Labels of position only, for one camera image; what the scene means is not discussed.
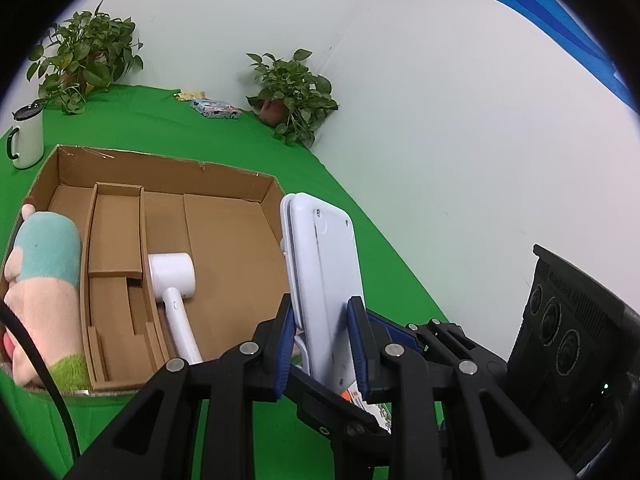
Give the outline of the white hair dryer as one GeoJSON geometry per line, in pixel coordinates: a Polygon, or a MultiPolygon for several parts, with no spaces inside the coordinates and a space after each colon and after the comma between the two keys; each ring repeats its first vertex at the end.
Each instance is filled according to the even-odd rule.
{"type": "Polygon", "coordinates": [[[168,327],[178,357],[190,365],[203,362],[186,314],[184,300],[195,294],[196,279],[187,252],[149,254],[151,283],[156,301],[164,305],[168,327]]]}

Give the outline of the white device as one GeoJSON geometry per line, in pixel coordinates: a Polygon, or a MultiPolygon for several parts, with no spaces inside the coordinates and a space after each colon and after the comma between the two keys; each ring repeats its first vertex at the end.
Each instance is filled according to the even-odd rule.
{"type": "Polygon", "coordinates": [[[302,370],[341,394],[356,380],[347,303],[363,296],[352,219],[306,193],[285,195],[280,219],[302,370]]]}

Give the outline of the white green medicine box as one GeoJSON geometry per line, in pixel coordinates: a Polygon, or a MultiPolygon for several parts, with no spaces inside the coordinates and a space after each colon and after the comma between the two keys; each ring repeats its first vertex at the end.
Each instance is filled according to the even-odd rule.
{"type": "Polygon", "coordinates": [[[353,382],[344,390],[341,393],[341,397],[372,415],[378,423],[378,426],[389,434],[392,432],[392,414],[390,414],[390,409],[385,404],[371,404],[363,400],[356,382],[353,382]]]}

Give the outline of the cardboard divider insert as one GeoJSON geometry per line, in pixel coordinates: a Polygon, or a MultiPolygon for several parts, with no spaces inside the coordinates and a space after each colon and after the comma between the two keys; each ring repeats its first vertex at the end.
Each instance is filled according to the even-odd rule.
{"type": "Polygon", "coordinates": [[[94,185],[82,240],[80,322],[94,391],[144,385],[169,358],[156,305],[140,185],[94,185]]]}

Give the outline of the large cardboard tray box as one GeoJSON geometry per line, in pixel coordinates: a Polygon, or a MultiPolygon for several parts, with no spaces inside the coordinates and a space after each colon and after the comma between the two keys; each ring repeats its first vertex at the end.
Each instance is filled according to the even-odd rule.
{"type": "Polygon", "coordinates": [[[21,206],[1,296],[58,390],[134,390],[216,359],[288,291],[282,190],[259,172],[57,146],[21,206]]]}

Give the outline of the pink teal plush toy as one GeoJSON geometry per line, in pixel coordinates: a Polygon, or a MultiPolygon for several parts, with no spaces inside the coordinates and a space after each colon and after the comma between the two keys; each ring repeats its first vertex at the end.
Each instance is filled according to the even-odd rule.
{"type": "Polygon", "coordinates": [[[62,214],[21,209],[6,259],[4,302],[22,322],[58,390],[90,387],[79,311],[81,239],[62,214]]]}

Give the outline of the colourful tissue pack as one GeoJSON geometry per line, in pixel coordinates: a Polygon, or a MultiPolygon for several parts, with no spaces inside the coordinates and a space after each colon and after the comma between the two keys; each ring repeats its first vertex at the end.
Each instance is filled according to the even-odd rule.
{"type": "Polygon", "coordinates": [[[195,99],[191,101],[191,107],[205,118],[210,119],[236,119],[242,115],[242,110],[222,101],[211,99],[195,99]]]}

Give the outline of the green table cloth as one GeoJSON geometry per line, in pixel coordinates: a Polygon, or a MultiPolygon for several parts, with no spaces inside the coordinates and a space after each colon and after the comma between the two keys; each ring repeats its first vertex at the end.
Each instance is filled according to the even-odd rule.
{"type": "MultiPolygon", "coordinates": [[[[446,314],[419,284],[398,253],[328,170],[300,146],[287,146],[253,116],[207,119],[174,98],[177,90],[116,86],[90,100],[84,114],[46,110],[44,154],[56,144],[116,148],[216,162],[271,174],[285,193],[306,192],[346,210],[355,223],[367,307],[405,325],[446,314]]],[[[1,261],[23,198],[42,162],[15,170],[1,147],[1,261]]],[[[64,428],[45,396],[16,388],[1,372],[1,396],[40,460],[59,479],[72,466],[64,428]]],[[[127,402],[67,400],[84,450],[127,402]]],[[[256,479],[333,479],[329,441],[296,417],[288,399],[254,407],[256,479]]]]}

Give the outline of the right potted green plant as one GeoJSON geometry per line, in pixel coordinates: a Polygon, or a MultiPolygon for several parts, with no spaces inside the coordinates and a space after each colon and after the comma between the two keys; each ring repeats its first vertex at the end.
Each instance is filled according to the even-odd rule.
{"type": "Polygon", "coordinates": [[[259,120],[286,145],[311,148],[320,127],[340,106],[333,99],[331,81],[314,74],[306,62],[311,50],[299,48],[290,58],[272,53],[247,53],[259,91],[247,104],[259,120]]]}

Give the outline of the potted green plant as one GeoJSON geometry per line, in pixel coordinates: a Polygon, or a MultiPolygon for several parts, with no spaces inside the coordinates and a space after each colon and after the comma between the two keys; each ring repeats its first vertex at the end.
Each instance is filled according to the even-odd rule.
{"type": "Polygon", "coordinates": [[[340,106],[333,99],[331,81],[314,74],[306,62],[311,50],[299,48],[290,58],[272,53],[247,53],[259,91],[247,104],[259,120],[286,145],[311,148],[320,127],[340,106]]]}
{"type": "Polygon", "coordinates": [[[35,103],[81,114],[90,94],[142,69],[136,30],[132,18],[114,18],[100,8],[51,25],[28,55],[26,79],[38,81],[35,103]]]}

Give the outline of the yellow packet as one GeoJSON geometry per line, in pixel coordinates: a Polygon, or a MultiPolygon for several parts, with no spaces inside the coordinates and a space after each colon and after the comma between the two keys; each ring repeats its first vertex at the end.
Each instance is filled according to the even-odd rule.
{"type": "Polygon", "coordinates": [[[179,102],[188,102],[206,98],[204,91],[180,91],[174,94],[174,98],[179,102]]]}

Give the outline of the white enamel mug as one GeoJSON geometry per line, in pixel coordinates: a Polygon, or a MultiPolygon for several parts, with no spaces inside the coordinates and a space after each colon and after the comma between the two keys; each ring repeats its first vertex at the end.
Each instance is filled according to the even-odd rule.
{"type": "Polygon", "coordinates": [[[43,104],[33,102],[16,110],[6,134],[6,156],[16,169],[35,166],[42,159],[43,104]]]}

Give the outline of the left potted green plant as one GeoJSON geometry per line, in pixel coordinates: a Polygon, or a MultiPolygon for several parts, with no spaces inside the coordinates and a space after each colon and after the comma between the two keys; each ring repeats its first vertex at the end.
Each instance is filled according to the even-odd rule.
{"type": "Polygon", "coordinates": [[[81,114],[90,94],[142,69],[136,30],[132,18],[114,18],[100,8],[51,25],[28,55],[26,79],[38,81],[35,103],[81,114]]]}

